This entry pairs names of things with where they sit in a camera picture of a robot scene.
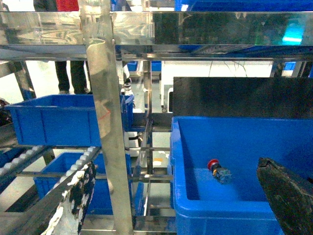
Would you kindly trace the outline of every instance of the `shelf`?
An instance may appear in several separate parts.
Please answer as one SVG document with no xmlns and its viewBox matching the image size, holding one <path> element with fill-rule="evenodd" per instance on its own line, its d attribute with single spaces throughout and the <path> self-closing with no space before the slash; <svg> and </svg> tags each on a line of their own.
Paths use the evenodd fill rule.
<svg viewBox="0 0 313 235">
<path fill-rule="evenodd" d="M 114 39 L 126 61 L 142 58 L 291 61 L 313 57 L 312 12 L 111 12 L 111 15 Z M 0 40 L 2 60 L 87 58 L 78 12 L 1 12 L 0 17 L 6 35 Z M 106 38 L 102 30 L 93 37 Z"/>
</svg>

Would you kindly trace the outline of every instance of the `blue plastic bin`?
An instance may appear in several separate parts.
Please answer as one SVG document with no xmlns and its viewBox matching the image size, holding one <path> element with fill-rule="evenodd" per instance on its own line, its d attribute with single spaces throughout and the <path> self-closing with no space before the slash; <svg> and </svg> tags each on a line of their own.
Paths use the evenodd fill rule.
<svg viewBox="0 0 313 235">
<path fill-rule="evenodd" d="M 259 184 L 260 157 L 313 173 L 313 120 L 174 117 L 174 207 L 178 235 L 282 235 Z M 221 185 L 206 168 L 219 159 L 233 174 Z"/>
<path fill-rule="evenodd" d="M 162 62 L 161 61 L 152 61 L 152 72 L 161 71 Z"/>
<path fill-rule="evenodd" d="M 187 11 L 289 12 L 313 10 L 313 2 L 308 0 L 178 0 L 175 2 L 175 10 L 181 11 L 182 5 L 188 5 Z"/>
<path fill-rule="evenodd" d="M 125 130 L 133 123 L 133 100 L 133 95 L 121 96 Z M 11 112 L 19 144 L 101 146 L 92 95 L 48 95 L 5 108 Z"/>
<path fill-rule="evenodd" d="M 136 71 L 137 69 L 137 64 L 138 64 L 138 61 L 131 61 L 127 64 L 127 67 L 128 67 L 128 71 L 129 72 L 134 72 Z"/>
<path fill-rule="evenodd" d="M 47 165 L 42 173 L 66 173 L 70 167 L 80 158 L 81 153 L 63 153 Z M 97 173 L 105 174 L 103 155 L 95 159 L 94 163 L 98 165 Z M 130 155 L 126 155 L 126 163 L 128 172 L 131 171 Z M 34 182 L 38 190 L 39 198 L 42 199 L 60 180 L 60 178 L 35 177 Z M 137 215 L 141 215 L 143 211 L 143 183 L 139 184 L 135 195 L 135 211 Z M 112 205 L 109 193 L 108 181 L 104 179 L 96 179 L 92 201 L 88 208 L 88 213 L 92 214 L 112 214 Z"/>
</svg>

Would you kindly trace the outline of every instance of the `cable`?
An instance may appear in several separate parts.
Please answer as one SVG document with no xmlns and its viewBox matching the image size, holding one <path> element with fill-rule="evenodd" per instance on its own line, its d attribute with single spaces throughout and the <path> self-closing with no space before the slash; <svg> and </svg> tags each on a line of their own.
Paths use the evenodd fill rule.
<svg viewBox="0 0 313 235">
<path fill-rule="evenodd" d="M 245 70 L 245 73 L 246 73 L 246 69 L 245 69 L 245 67 L 244 67 L 242 64 L 240 64 L 240 63 L 238 63 L 238 62 L 236 62 L 236 61 L 234 61 L 234 63 L 235 63 L 235 64 L 238 64 L 238 67 L 239 67 L 239 65 L 240 65 L 241 67 L 243 67 L 244 70 Z"/>
<path fill-rule="evenodd" d="M 213 60 L 211 61 L 211 66 L 210 66 L 210 71 L 209 71 L 209 76 L 210 77 L 210 73 L 211 73 L 211 68 L 212 68 L 212 64 L 213 64 Z"/>
<path fill-rule="evenodd" d="M 230 67 L 228 66 L 228 64 L 226 64 L 225 61 L 223 61 L 223 62 L 224 62 L 224 64 L 228 67 L 229 71 L 231 72 L 231 69 L 230 69 Z"/>
</svg>

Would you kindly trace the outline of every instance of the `person's leg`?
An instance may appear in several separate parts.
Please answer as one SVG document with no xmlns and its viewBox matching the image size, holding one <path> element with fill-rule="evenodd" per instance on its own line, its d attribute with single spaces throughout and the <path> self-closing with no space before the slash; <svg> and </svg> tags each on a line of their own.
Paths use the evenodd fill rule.
<svg viewBox="0 0 313 235">
<path fill-rule="evenodd" d="M 62 93 L 68 93 L 69 91 L 69 80 L 67 76 L 67 62 L 66 61 L 56 61 L 55 70 L 57 72 L 57 77 L 59 80 L 59 91 Z"/>
<path fill-rule="evenodd" d="M 72 77 L 72 85 L 75 94 L 86 94 L 87 87 L 86 75 L 84 69 L 84 61 L 71 61 L 70 74 Z"/>
</svg>

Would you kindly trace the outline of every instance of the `small electronic component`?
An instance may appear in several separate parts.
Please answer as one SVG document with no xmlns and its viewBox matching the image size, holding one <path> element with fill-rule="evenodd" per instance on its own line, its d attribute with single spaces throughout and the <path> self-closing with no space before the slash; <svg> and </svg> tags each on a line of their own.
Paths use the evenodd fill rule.
<svg viewBox="0 0 313 235">
<path fill-rule="evenodd" d="M 213 177 L 221 184 L 228 184 L 231 181 L 231 172 L 220 165 L 219 160 L 212 159 L 207 164 L 207 168 L 212 172 Z"/>
</svg>

